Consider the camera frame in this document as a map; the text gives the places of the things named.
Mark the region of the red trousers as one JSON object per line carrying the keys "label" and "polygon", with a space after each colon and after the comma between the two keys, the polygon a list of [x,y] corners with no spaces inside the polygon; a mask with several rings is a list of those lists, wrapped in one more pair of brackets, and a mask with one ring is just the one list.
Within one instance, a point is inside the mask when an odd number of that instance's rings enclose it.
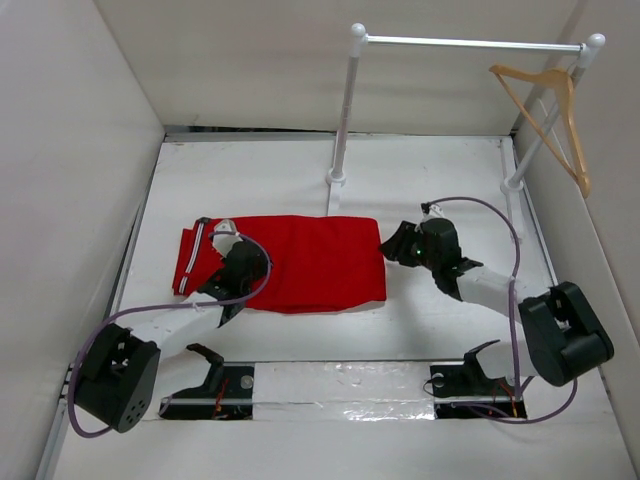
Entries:
{"label": "red trousers", "polygon": [[265,289],[247,302],[283,314],[329,313],[387,299],[378,222],[351,216],[245,216],[233,222],[272,261]]}

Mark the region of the wooden clothes hanger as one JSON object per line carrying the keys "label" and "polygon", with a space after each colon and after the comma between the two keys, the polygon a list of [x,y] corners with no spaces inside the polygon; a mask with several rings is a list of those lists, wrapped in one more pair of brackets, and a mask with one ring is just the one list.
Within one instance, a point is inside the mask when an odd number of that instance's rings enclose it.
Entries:
{"label": "wooden clothes hanger", "polygon": [[[536,155],[536,151],[541,145],[545,145],[577,185],[582,197],[584,199],[588,198],[592,191],[592,183],[575,120],[576,84],[581,80],[586,68],[576,65],[571,71],[554,67],[539,73],[530,73],[506,65],[495,64],[489,68],[489,71],[495,76],[518,108],[520,114],[536,133],[536,140],[538,141],[536,145],[531,144],[528,147],[527,153],[516,168],[515,173],[505,180],[505,188],[511,191],[521,189],[524,175]],[[517,80],[535,87],[541,87],[543,90],[549,90],[554,94],[555,103],[542,123],[539,123],[534,118],[533,114],[514,92],[508,83],[509,80]],[[569,147],[569,156],[566,156],[560,146],[556,147],[549,137],[558,120],[562,123],[566,145]]]}

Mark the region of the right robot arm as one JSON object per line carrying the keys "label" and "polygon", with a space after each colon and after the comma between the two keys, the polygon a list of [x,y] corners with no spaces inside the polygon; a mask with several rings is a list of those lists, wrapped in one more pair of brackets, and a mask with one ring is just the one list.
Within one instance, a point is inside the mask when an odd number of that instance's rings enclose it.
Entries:
{"label": "right robot arm", "polygon": [[379,250],[391,262],[426,268],[438,290],[455,300],[514,316],[524,332],[529,359],[521,365],[529,376],[560,387],[614,357],[613,342],[578,285],[534,288],[465,257],[448,219],[404,221]]}

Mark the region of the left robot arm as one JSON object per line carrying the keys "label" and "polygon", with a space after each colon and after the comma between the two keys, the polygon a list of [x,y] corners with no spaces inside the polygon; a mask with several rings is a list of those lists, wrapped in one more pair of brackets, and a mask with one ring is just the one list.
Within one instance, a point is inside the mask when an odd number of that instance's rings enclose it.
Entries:
{"label": "left robot arm", "polygon": [[104,319],[78,351],[67,415],[85,439],[131,430],[150,406],[160,363],[236,317],[267,286],[272,260],[262,245],[233,234],[222,267],[180,303],[121,310]]}

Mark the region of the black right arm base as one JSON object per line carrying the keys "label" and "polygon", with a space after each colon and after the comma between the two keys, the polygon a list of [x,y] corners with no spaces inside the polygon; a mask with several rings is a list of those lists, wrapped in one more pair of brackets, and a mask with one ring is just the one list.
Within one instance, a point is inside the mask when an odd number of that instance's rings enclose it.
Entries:
{"label": "black right arm base", "polygon": [[506,378],[490,379],[481,369],[478,354],[495,343],[498,340],[469,350],[461,361],[430,366],[423,391],[434,400],[437,420],[476,419],[484,415],[491,419],[527,418],[524,401],[516,399]]}

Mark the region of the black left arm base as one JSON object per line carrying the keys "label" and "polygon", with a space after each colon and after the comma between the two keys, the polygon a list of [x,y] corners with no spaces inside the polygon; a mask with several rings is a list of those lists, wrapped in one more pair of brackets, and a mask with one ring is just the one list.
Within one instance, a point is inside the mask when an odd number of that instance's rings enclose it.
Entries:
{"label": "black left arm base", "polygon": [[207,361],[207,374],[200,385],[164,397],[158,416],[176,421],[251,420],[255,364],[226,363],[221,355],[197,343],[188,345],[186,350]]}

